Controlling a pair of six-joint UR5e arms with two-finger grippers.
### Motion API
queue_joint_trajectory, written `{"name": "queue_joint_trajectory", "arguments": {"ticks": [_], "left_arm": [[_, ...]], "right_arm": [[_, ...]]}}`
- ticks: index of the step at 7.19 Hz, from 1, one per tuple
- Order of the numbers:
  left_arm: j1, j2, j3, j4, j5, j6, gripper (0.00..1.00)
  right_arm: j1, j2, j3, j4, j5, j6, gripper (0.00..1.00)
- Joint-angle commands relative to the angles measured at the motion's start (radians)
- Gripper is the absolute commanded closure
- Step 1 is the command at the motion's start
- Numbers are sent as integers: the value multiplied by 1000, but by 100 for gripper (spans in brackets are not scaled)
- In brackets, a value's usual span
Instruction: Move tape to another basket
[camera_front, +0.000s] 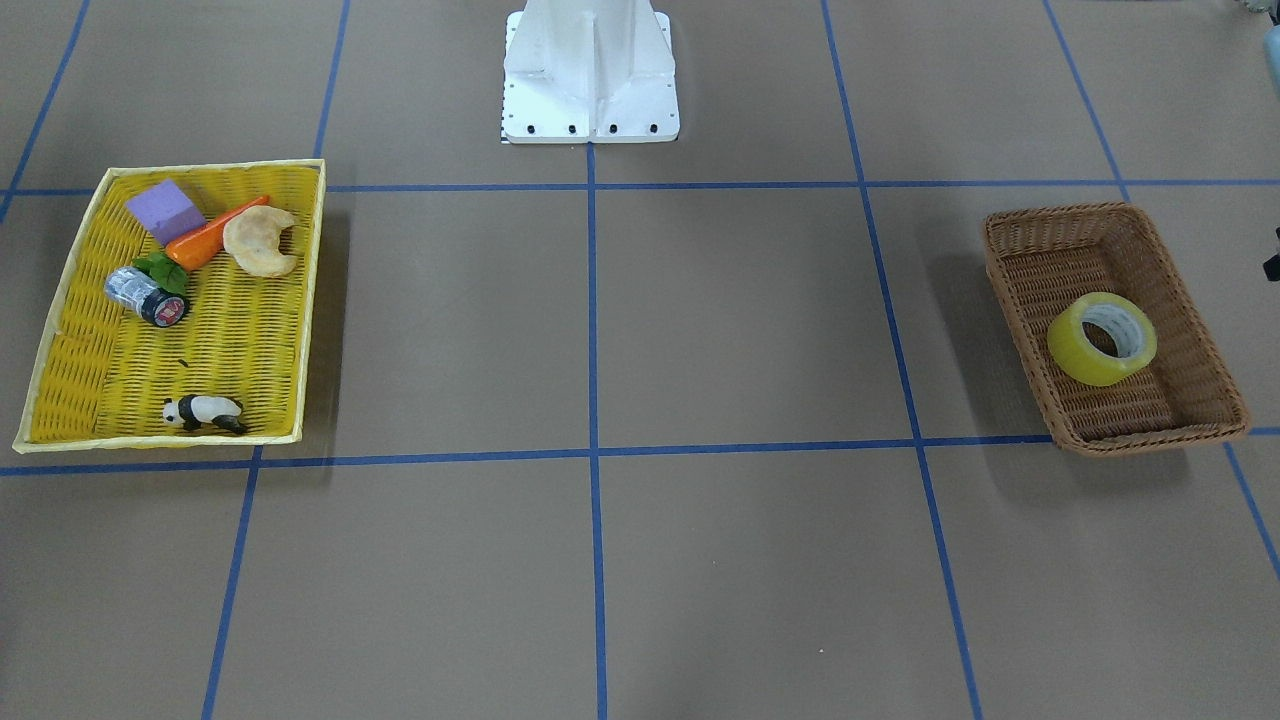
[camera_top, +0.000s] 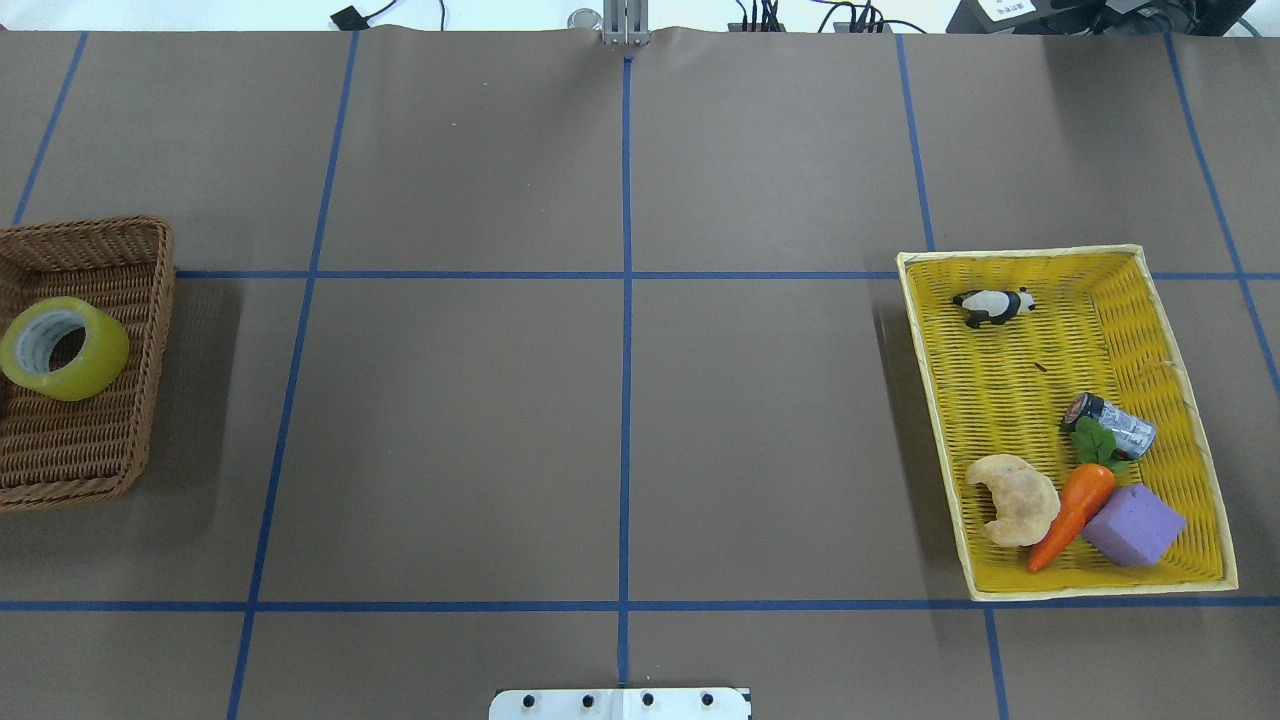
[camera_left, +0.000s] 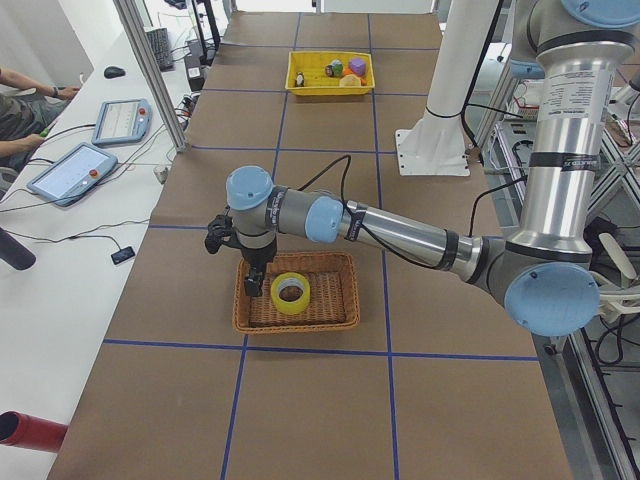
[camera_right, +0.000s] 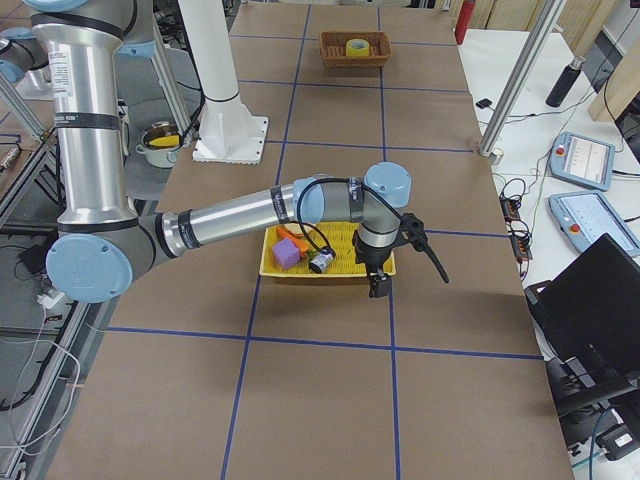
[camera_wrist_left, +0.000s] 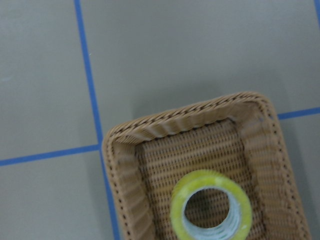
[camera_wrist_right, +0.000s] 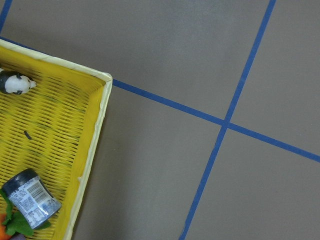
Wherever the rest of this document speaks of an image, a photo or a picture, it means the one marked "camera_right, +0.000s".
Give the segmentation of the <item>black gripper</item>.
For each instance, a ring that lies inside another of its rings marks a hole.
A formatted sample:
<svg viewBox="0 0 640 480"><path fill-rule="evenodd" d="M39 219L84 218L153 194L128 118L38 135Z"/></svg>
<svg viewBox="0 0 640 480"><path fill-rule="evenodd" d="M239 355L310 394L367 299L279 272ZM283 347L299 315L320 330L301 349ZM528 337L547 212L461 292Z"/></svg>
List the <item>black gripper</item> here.
<svg viewBox="0 0 640 480"><path fill-rule="evenodd" d="M389 274L384 271L384 263L391 256L391 246L374 247L364 242L354 244L357 264L365 266L369 281L369 297L383 298L389 295Z"/></svg>

